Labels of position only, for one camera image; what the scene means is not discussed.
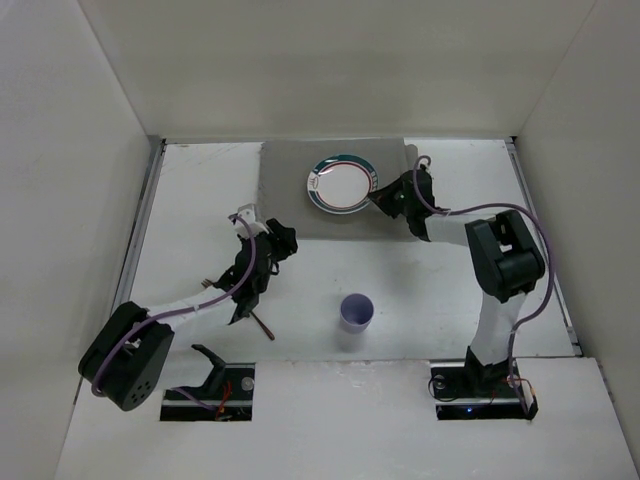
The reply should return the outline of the grey cloth placemat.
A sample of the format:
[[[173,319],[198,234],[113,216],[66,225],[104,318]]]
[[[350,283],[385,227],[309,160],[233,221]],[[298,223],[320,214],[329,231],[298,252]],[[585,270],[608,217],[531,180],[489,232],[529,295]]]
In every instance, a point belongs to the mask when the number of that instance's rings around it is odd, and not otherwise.
[[[418,147],[402,138],[267,141],[260,150],[259,214],[294,228],[300,239],[411,241],[413,236],[404,222],[391,219],[374,205],[334,215],[313,204],[307,193],[309,173],[318,162],[339,154],[355,155],[372,164],[382,188],[410,169]]]

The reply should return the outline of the brown wooden spoon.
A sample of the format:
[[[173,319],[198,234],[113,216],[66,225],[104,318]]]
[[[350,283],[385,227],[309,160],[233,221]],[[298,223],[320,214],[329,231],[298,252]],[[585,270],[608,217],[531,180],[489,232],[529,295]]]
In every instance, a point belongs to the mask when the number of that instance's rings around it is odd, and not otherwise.
[[[261,330],[265,333],[270,341],[274,341],[276,339],[274,333],[254,312],[251,313],[251,317],[257,322]]]

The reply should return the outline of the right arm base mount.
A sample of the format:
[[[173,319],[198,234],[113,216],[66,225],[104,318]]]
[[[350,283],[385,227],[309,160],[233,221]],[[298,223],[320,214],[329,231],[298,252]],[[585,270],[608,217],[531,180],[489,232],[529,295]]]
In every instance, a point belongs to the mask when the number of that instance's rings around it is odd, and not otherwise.
[[[517,374],[498,374],[473,385],[462,363],[431,366],[428,391],[438,420],[533,420],[539,412],[530,381]]]

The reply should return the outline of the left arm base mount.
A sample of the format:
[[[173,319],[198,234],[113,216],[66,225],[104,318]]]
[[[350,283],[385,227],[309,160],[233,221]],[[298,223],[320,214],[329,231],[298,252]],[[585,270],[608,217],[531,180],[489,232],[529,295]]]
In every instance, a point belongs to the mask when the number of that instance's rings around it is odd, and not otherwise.
[[[163,391],[162,422],[247,422],[252,419],[253,363],[228,363],[207,347],[194,344],[171,364]]]

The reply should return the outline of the white plate with green rim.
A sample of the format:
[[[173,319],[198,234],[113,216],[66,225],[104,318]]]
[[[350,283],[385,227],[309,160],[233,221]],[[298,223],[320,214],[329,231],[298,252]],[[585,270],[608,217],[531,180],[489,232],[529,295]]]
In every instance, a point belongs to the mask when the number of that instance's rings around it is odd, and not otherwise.
[[[332,215],[364,210],[379,185],[376,168],[364,158],[339,154],[318,162],[309,172],[306,190],[312,204]]]

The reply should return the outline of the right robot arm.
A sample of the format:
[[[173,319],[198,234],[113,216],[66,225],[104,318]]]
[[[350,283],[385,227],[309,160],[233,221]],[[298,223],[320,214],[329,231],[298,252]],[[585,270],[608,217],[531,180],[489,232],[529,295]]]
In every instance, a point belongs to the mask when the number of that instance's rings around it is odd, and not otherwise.
[[[543,255],[517,205],[461,211],[435,205],[433,178],[420,164],[368,199],[385,215],[403,217],[410,233],[426,242],[465,247],[471,257],[482,304],[474,338],[467,347],[460,396],[479,397],[514,373],[513,348],[526,296],[546,273]]]

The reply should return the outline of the purple plastic cup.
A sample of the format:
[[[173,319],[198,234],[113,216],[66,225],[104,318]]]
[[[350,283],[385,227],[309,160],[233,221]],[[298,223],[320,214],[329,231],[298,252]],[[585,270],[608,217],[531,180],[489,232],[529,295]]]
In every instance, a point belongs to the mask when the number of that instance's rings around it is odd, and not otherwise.
[[[340,305],[340,323],[351,334],[364,332],[374,316],[374,304],[361,293],[346,296]]]

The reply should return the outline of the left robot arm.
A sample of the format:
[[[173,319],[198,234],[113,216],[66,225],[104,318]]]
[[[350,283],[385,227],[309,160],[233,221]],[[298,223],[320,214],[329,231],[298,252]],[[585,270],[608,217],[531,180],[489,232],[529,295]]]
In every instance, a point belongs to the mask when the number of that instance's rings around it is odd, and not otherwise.
[[[191,335],[198,321],[233,325],[250,317],[280,264],[298,251],[297,232],[271,218],[252,222],[235,214],[241,244],[233,264],[204,291],[172,304],[119,305],[78,364],[97,397],[127,412],[155,390],[174,390],[199,403],[221,385],[225,361]]]

